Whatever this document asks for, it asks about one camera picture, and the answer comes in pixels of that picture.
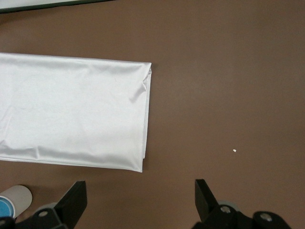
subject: black clamp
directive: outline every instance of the black clamp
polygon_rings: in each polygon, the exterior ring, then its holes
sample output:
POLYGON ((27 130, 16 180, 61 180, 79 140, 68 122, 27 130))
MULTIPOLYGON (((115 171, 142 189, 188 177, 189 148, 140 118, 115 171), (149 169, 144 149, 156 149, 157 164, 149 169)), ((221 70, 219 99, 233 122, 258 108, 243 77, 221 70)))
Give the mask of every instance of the black clamp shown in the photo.
POLYGON ((228 205, 219 205, 205 180, 195 181, 195 203, 202 222, 193 229, 291 229, 277 214, 258 211, 253 218, 228 205))
POLYGON ((78 181, 55 207, 40 209, 20 223, 15 223, 14 218, 2 217, 0 229, 73 229, 86 207, 86 183, 78 181))

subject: blue label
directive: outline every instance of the blue label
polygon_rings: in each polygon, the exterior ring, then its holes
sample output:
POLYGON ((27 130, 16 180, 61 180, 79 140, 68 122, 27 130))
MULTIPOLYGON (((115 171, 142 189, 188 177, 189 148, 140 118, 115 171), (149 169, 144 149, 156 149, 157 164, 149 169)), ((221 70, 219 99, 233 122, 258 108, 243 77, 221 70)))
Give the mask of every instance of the blue label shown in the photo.
POLYGON ((0 197, 0 217, 13 217, 14 208, 12 204, 5 198, 0 197))

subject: metal bolt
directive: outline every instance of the metal bolt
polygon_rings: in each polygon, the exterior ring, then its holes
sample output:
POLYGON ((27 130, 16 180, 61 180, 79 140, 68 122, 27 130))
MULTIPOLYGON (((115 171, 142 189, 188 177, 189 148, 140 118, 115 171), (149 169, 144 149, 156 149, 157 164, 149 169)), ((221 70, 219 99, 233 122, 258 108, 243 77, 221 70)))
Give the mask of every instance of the metal bolt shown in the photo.
POLYGON ((267 214, 267 213, 262 213, 261 214, 261 218, 264 219, 264 220, 267 220, 268 222, 272 221, 271 216, 269 214, 267 214))
POLYGON ((222 206, 220 210, 224 213, 231 213, 231 210, 228 206, 222 206))
POLYGON ((39 217, 44 217, 44 216, 46 216, 48 214, 48 212, 47 211, 42 211, 41 213, 39 213, 39 217))

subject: brown table surface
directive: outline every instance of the brown table surface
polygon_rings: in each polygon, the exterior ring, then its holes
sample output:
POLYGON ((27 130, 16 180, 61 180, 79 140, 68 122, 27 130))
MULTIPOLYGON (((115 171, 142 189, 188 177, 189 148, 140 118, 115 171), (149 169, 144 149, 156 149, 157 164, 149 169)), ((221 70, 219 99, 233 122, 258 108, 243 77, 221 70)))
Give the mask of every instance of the brown table surface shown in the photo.
POLYGON ((117 0, 0 15, 0 52, 153 66, 143 173, 1 161, 1 190, 31 189, 21 220, 86 180, 77 229, 189 229, 204 178, 244 214, 269 210, 304 228, 304 36, 303 1, 117 0))

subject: white satin cloth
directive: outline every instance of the white satin cloth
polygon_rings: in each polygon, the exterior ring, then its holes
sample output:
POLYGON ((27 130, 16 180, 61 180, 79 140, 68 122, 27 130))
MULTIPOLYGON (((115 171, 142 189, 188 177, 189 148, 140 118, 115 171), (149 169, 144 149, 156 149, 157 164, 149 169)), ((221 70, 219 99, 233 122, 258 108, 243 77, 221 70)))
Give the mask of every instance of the white satin cloth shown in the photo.
POLYGON ((52 4, 59 2, 69 2, 69 1, 74 1, 76 3, 79 0, 0 0, 0 9, 25 7, 25 6, 37 6, 37 5, 52 4))
POLYGON ((0 53, 0 160, 142 172, 151 63, 0 53))

